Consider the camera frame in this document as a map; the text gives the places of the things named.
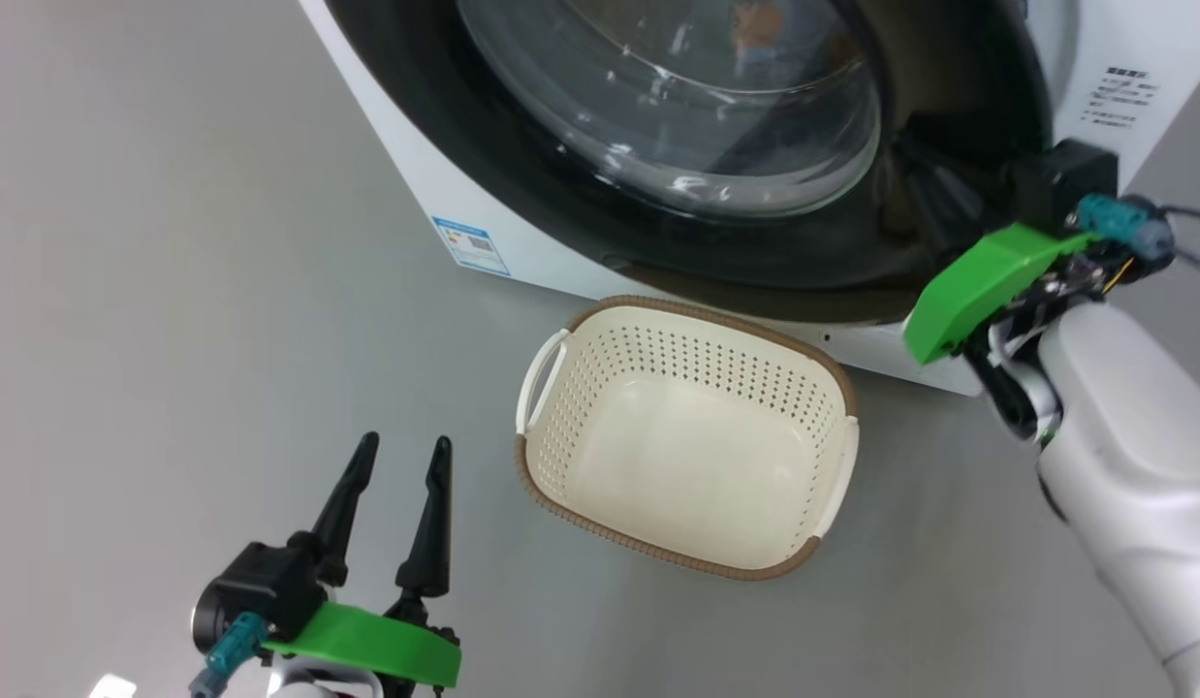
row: cream basket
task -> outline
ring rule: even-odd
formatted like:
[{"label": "cream basket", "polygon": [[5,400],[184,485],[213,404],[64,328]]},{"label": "cream basket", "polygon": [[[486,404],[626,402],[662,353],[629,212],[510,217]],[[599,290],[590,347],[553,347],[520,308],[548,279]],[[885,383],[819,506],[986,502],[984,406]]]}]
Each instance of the cream basket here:
[{"label": "cream basket", "polygon": [[544,507],[733,579],[811,555],[858,450],[853,390],[827,355],[638,296],[601,301],[544,344],[516,429],[521,477]]}]

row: basket rim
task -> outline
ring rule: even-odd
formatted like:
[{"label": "basket rim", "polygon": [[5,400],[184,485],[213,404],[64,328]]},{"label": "basket rim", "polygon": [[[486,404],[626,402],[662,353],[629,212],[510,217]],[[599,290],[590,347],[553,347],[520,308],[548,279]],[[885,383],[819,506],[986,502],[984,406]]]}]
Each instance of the basket rim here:
[{"label": "basket rim", "polygon": [[[574,333],[577,329],[587,321],[588,318],[596,315],[604,311],[612,308],[623,308],[623,306],[630,306],[631,308],[643,308],[649,311],[661,311],[665,313],[673,313],[677,315],[684,315],[688,318],[698,319],[698,321],[707,321],[713,324],[719,324],[719,326],[730,327],[730,330],[746,332],[750,336],[757,336],[760,339],[772,342],[774,344],[781,345],[792,351],[803,354],[808,359],[812,359],[814,362],[820,363],[824,369],[829,371],[829,374],[836,380],[840,392],[842,392],[842,402],[845,403],[845,415],[857,417],[858,408],[854,401],[854,389],[850,383],[850,377],[845,375],[845,369],[840,367],[839,363],[826,354],[821,349],[812,347],[802,341],[794,339],[791,336],[781,335],[780,331],[769,330],[767,326],[760,326],[752,321],[744,321],[742,318],[736,318],[715,311],[701,308],[701,306],[690,306],[688,303],[677,303],[676,301],[660,301],[656,297],[646,296],[612,296],[605,297],[592,308],[578,313],[572,318],[571,321],[566,323],[565,330]],[[769,567],[760,568],[743,568],[728,565],[721,565],[719,562],[710,562],[708,560],[702,560],[690,555],[684,555],[682,553],[674,553],[666,548],[661,548],[658,544],[646,543],[643,540],[635,538],[634,536],[620,534],[612,528],[604,524],[588,519],[581,513],[575,513],[571,509],[563,507],[563,505],[554,503],[550,499],[539,486],[530,474],[530,463],[527,458],[527,438],[523,434],[516,434],[515,437],[515,465],[518,468],[518,480],[522,481],[523,487],[527,488],[527,493],[530,494],[532,499],[539,505],[556,513],[558,517],[582,528],[583,530],[592,531],[592,534],[601,536],[601,538],[612,540],[614,543],[620,543],[625,548],[643,553],[653,558],[665,560],[667,562],[673,562],[679,566],[689,567],[697,571],[703,571],[708,574],[718,574],[724,578],[730,579],[742,579],[743,582],[761,582],[761,579],[773,579],[778,576],[790,573],[791,570],[802,565],[814,552],[820,547],[820,536],[809,536],[794,555],[791,555],[786,560],[782,560]]]}]

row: green mount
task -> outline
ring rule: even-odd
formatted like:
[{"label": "green mount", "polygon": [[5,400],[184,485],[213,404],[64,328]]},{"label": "green mount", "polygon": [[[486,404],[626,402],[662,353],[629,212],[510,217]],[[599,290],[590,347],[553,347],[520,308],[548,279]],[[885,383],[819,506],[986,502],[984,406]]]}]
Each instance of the green mount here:
[{"label": "green mount", "polygon": [[923,290],[902,332],[906,348],[919,363],[944,359],[1052,261],[1096,240],[1091,234],[1058,240],[1022,224],[985,235]]},{"label": "green mount", "polygon": [[330,602],[316,610],[294,642],[264,646],[445,688],[457,685],[462,667],[462,650],[430,630]]}]

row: energy label sticker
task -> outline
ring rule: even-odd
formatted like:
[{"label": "energy label sticker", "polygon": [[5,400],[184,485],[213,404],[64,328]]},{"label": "energy label sticker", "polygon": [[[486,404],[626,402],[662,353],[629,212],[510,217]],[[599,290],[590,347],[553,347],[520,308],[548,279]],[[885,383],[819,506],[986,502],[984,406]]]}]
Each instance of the energy label sticker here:
[{"label": "energy label sticker", "polygon": [[1147,114],[1162,83],[1147,71],[1110,66],[1087,96],[1080,120],[1105,128],[1132,131]]},{"label": "energy label sticker", "polygon": [[502,253],[497,252],[497,246],[492,243],[492,237],[485,230],[436,216],[432,217],[432,222],[440,231],[445,247],[449,247],[457,264],[484,272],[510,275],[510,270],[502,260]]}]

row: washing machine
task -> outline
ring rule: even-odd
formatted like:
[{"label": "washing machine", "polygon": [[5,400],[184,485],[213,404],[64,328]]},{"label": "washing machine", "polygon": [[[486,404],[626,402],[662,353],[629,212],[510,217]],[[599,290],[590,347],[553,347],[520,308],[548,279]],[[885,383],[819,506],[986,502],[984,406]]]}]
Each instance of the washing machine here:
[{"label": "washing machine", "polygon": [[1072,138],[1123,188],[1200,80],[1200,0],[301,4],[458,265],[714,306],[964,393],[899,323],[976,233],[925,225],[899,154],[1000,201]]}]

